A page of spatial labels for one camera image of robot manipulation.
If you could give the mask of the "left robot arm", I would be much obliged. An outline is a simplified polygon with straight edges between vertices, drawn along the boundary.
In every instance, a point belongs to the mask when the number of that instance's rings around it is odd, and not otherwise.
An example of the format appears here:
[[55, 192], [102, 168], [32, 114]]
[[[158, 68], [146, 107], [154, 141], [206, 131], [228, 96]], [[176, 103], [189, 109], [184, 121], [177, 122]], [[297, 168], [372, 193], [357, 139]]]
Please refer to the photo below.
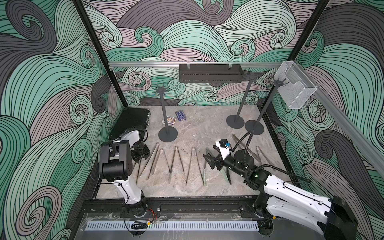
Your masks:
[[116, 139], [102, 143], [99, 149], [99, 174], [108, 184], [115, 185], [124, 198], [124, 206], [135, 215], [147, 211], [146, 197], [131, 175], [135, 164], [150, 158], [144, 144], [145, 130], [125, 131]]

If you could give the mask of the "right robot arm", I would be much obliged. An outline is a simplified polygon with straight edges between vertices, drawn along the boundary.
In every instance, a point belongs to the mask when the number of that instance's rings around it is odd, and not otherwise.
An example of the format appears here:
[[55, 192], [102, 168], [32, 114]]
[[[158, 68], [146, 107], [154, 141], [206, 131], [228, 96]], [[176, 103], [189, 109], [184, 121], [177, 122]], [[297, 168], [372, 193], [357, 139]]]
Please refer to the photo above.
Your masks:
[[344, 199], [319, 196], [283, 181], [267, 171], [267, 165], [255, 166], [250, 155], [246, 155], [246, 159], [236, 155], [203, 157], [212, 169], [227, 168], [243, 177], [248, 187], [260, 192], [254, 209], [263, 218], [290, 220], [322, 234], [327, 240], [357, 237], [358, 220]]

